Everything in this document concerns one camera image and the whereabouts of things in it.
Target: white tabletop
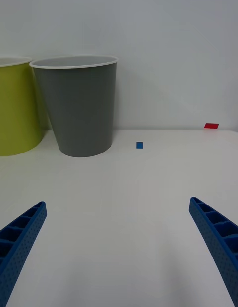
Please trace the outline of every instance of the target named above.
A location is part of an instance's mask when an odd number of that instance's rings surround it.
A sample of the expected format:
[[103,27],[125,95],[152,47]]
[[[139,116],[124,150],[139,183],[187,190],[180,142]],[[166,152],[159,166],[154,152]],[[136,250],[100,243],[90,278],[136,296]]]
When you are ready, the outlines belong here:
[[115,131],[105,153],[73,158],[49,131],[1,157],[0,228],[48,211],[7,307],[233,307],[191,196],[238,223],[237,133]]

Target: small red rectangle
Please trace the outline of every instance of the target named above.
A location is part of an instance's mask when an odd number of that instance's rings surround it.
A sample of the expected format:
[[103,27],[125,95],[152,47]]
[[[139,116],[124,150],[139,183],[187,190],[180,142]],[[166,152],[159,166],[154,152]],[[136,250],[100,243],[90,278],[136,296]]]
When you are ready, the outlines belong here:
[[218,123],[206,123],[204,129],[217,129]]

